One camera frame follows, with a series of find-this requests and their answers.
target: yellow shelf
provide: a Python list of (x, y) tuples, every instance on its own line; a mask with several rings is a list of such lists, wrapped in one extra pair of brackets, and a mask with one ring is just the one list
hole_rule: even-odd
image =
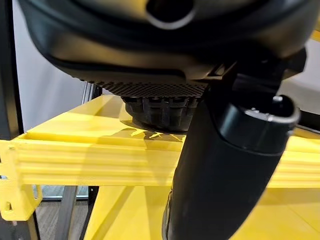
[[(34, 198), (32, 185), (168, 190), (184, 140), (140, 129), (120, 97), (98, 97), (0, 141), (0, 175), (7, 177), (0, 180), (1, 215), (27, 220), (42, 198)], [(268, 188), (320, 188), (319, 135), (299, 129), (290, 138)]]
[(320, 31), (315, 30), (312, 34), (312, 39), (320, 42)]
[[(168, 186), (100, 187), (85, 240), (162, 240)], [(320, 189), (268, 188), (231, 240), (319, 240)]]

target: screw hole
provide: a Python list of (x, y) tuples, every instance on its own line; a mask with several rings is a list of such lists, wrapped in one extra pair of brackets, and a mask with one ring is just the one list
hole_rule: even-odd
[(11, 205), (11, 202), (6, 202), (5, 203), (5, 210), (6, 211), (12, 211), (12, 205)]

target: yellow bracket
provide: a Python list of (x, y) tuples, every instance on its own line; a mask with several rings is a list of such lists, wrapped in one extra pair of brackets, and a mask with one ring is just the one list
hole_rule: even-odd
[[(27, 220), (42, 199), (39, 185), (169, 187), (184, 139), (140, 129), (120, 97), (98, 97), (0, 141), (1, 215)], [(320, 188), (320, 136), (298, 130), (268, 187)]]

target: white wall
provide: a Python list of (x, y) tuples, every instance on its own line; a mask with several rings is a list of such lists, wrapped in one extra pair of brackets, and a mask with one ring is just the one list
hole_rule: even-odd
[(283, 81), (279, 92), (294, 99), (303, 111), (320, 114), (320, 42), (309, 40), (306, 49), (304, 72)]
[(16, 62), (24, 130), (81, 104), (84, 83), (52, 66), (35, 48), (13, 1)]

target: gray floor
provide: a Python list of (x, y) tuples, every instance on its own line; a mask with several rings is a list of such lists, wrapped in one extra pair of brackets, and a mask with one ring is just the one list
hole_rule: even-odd
[[(60, 202), (42, 202), (36, 209), (36, 218), (41, 240), (54, 240)], [(69, 240), (78, 240), (88, 212), (87, 201), (77, 201), (74, 206)]]

